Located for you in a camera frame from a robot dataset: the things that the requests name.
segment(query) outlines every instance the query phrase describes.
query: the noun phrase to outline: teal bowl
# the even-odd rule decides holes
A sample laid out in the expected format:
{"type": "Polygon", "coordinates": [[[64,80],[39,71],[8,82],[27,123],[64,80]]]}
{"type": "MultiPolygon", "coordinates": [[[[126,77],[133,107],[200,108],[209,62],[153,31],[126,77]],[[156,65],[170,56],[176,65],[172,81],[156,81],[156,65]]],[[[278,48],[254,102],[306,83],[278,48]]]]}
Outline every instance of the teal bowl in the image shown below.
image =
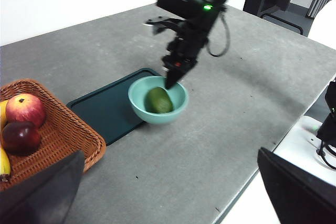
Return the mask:
{"type": "Polygon", "coordinates": [[[188,104],[188,92],[179,83],[166,90],[173,103],[174,110],[168,113],[156,114],[146,111],[145,97],[147,93],[156,87],[164,89],[165,78],[162,76],[147,76],[132,83],[128,89],[128,97],[134,112],[142,120],[152,124],[163,124],[174,121],[188,104]]]}

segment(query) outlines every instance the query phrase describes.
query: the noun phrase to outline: banana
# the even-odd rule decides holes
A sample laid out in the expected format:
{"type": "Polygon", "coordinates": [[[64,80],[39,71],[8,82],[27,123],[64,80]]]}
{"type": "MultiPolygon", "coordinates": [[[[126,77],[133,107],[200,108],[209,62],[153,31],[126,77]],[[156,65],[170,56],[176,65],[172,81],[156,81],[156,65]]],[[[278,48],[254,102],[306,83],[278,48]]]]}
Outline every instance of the banana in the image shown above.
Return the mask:
{"type": "Polygon", "coordinates": [[[0,146],[0,182],[8,182],[11,164],[5,150],[0,146]]]}
{"type": "Polygon", "coordinates": [[[6,105],[8,100],[0,102],[0,130],[2,131],[7,123],[6,105]]]}

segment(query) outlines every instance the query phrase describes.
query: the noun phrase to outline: gray table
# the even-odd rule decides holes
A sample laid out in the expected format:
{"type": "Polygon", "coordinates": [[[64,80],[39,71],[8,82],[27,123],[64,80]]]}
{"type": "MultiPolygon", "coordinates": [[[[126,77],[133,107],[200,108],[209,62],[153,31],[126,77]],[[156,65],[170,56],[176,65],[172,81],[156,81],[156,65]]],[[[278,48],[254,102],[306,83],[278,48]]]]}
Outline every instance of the gray table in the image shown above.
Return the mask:
{"type": "MultiPolygon", "coordinates": [[[[145,6],[1,48],[1,81],[34,78],[64,103],[142,67],[159,73],[172,32],[141,23],[167,13],[145,6]]],[[[169,125],[145,124],[107,148],[82,178],[66,223],[215,222],[336,70],[335,51],[229,8],[227,55],[205,51],[182,81],[190,93],[169,125]]],[[[218,23],[213,50],[224,45],[218,23]]]]}

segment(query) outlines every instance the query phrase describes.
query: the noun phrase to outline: brown woven basket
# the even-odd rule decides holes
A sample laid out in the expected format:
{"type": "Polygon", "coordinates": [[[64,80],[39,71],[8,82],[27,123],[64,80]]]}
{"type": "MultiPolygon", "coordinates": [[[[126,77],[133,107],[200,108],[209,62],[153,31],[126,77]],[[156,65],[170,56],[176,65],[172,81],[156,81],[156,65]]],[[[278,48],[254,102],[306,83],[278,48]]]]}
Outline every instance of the brown woven basket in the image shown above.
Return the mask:
{"type": "Polygon", "coordinates": [[[83,172],[104,155],[104,139],[37,81],[21,79],[1,87],[0,100],[7,100],[20,93],[39,97],[47,118],[39,129],[41,144],[35,153],[29,156],[8,154],[11,177],[9,182],[0,182],[0,191],[20,183],[77,150],[82,150],[85,155],[83,172]]]}

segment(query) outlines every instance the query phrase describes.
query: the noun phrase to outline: dark red apple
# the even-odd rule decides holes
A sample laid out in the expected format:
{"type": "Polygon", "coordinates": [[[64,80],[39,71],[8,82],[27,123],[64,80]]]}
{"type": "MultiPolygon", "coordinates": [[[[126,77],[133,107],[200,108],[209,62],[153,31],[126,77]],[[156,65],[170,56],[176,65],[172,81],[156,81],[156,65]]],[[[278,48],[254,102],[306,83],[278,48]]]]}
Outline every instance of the dark red apple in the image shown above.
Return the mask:
{"type": "Polygon", "coordinates": [[[29,155],[38,149],[41,136],[32,122],[8,123],[1,137],[1,146],[14,155],[29,155]]]}
{"type": "Polygon", "coordinates": [[[9,122],[30,121],[41,127],[46,119],[46,112],[41,100],[33,94],[18,94],[9,99],[6,106],[9,122]]]}

